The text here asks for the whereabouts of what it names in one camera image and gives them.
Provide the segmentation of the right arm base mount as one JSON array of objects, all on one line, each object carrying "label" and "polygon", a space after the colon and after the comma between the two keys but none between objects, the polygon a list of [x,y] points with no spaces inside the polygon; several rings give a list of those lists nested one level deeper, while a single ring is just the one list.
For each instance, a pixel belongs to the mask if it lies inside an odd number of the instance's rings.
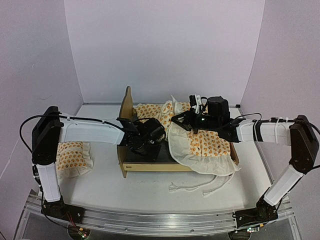
[{"label": "right arm base mount", "polygon": [[278,219],[279,205],[271,205],[260,197],[254,208],[237,210],[232,214],[236,221],[236,229],[256,227]]}]

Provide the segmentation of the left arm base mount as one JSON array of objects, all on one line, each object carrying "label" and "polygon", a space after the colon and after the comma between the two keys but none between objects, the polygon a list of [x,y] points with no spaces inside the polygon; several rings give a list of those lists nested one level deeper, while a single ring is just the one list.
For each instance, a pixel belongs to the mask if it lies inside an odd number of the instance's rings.
[{"label": "left arm base mount", "polygon": [[71,225],[81,224],[83,222],[85,209],[80,206],[64,203],[63,197],[54,202],[48,202],[43,192],[41,196],[41,213],[51,223],[60,226],[59,221],[67,221]]}]

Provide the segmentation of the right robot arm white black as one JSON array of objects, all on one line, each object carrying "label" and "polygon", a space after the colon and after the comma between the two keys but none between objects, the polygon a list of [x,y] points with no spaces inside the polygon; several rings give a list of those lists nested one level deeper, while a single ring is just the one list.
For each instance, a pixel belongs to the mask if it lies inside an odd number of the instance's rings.
[{"label": "right robot arm white black", "polygon": [[[320,97],[314,93],[275,94],[246,92],[241,109],[261,112],[265,117],[305,114],[316,124],[320,123]],[[169,186],[170,193],[194,191],[206,193],[204,198],[214,199],[216,209],[245,209],[255,205],[260,194],[270,185],[267,171],[272,178],[280,175],[290,160],[290,148],[271,143],[236,143],[242,170],[234,178],[219,177],[215,181]]]}]

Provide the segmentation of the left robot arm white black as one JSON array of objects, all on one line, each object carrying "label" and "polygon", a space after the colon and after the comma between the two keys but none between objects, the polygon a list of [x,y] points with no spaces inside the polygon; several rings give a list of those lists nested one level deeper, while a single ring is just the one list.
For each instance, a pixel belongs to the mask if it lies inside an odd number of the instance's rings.
[{"label": "left robot arm white black", "polygon": [[38,119],[31,132],[31,160],[35,178],[42,189],[47,209],[57,219],[67,214],[62,204],[61,191],[55,167],[58,145],[67,142],[97,142],[128,147],[137,155],[145,156],[151,147],[157,147],[165,138],[165,127],[156,119],[145,122],[128,118],[97,119],[62,113],[50,106],[44,114],[27,118],[24,123]]}]

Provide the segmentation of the wooden pet bed frame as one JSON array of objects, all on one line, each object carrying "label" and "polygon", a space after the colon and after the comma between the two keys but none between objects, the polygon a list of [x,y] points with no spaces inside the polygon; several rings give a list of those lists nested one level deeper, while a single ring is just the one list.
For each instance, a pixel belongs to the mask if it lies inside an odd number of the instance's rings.
[{"label": "wooden pet bed frame", "polygon": [[[133,103],[131,87],[128,86],[125,90],[125,95],[120,107],[120,112],[119,112],[120,117],[128,118],[130,120],[141,120],[138,118],[137,112],[135,110],[136,106],[137,105],[134,105]],[[230,146],[231,146],[231,158],[239,166],[239,158],[236,153],[235,147],[232,143],[230,143]],[[119,165],[122,170],[122,174],[124,176],[126,176],[127,172],[129,171],[132,171],[132,172],[190,172],[190,171],[193,171],[189,167],[181,165],[178,162],[176,164],[125,163],[124,160],[126,159],[126,155],[128,151],[129,151],[128,147],[118,147],[117,149]]]}]

